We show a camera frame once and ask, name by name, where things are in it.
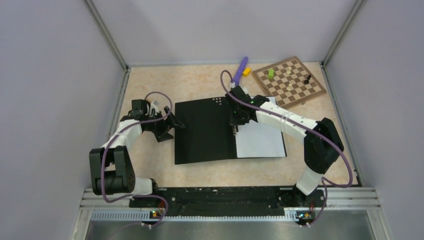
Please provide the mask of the white printed paper stack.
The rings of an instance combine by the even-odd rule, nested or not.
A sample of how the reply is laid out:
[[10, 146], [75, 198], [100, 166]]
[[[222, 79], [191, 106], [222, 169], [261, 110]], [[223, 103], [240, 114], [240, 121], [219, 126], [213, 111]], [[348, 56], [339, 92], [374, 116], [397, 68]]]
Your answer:
[[235, 145], [238, 159], [287, 157], [282, 132], [253, 120], [237, 126]]

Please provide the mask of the teal folder black inside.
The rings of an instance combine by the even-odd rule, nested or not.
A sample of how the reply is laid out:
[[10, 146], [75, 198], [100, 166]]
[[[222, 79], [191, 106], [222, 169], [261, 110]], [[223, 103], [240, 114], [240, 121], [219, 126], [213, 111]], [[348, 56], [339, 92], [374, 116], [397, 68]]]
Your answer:
[[174, 115], [185, 125], [174, 131], [175, 165], [241, 159], [225, 97], [177, 102]]

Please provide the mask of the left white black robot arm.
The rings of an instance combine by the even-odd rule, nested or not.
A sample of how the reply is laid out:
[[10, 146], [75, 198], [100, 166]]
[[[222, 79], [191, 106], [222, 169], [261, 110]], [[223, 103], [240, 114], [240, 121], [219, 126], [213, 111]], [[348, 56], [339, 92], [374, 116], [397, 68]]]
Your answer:
[[116, 132], [100, 148], [89, 153], [91, 185], [95, 195], [132, 194], [141, 195], [149, 207], [160, 202], [160, 193], [155, 190], [152, 178], [136, 177], [130, 159], [131, 146], [144, 132], [154, 134], [157, 142], [172, 140], [171, 129], [183, 129], [184, 124], [168, 106], [160, 111], [155, 102], [136, 99], [131, 110], [122, 117]]

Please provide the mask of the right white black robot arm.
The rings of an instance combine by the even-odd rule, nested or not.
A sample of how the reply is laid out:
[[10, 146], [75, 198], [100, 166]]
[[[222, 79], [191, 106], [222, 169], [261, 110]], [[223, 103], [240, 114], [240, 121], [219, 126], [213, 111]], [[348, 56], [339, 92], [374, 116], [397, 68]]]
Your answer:
[[303, 144], [306, 167], [294, 186], [293, 200], [299, 206], [307, 206], [331, 165], [344, 155], [344, 146], [333, 121], [326, 117], [322, 120], [302, 117], [265, 96], [250, 97], [240, 86], [227, 91], [225, 97], [230, 107], [231, 125], [254, 121], [278, 129]]

